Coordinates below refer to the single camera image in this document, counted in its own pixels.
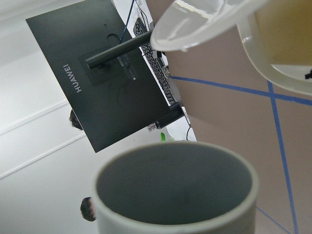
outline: transparent plastic object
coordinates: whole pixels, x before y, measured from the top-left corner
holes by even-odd
[[[185,51],[206,42],[268,0],[175,0],[157,22],[151,45],[159,51]]]

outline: black hair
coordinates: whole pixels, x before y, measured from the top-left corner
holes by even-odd
[[[80,125],[78,118],[75,115],[75,112],[73,110],[71,110],[71,112],[70,112],[69,120],[71,121],[73,127],[78,128],[80,130],[83,130],[83,128]]]
[[[82,200],[80,211],[84,219],[91,221],[91,222],[96,219],[94,215],[92,214],[93,211],[91,209],[90,197],[86,197]]]

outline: beige object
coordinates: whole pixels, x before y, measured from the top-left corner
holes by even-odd
[[[272,0],[255,14],[276,64],[312,65],[312,1]]]

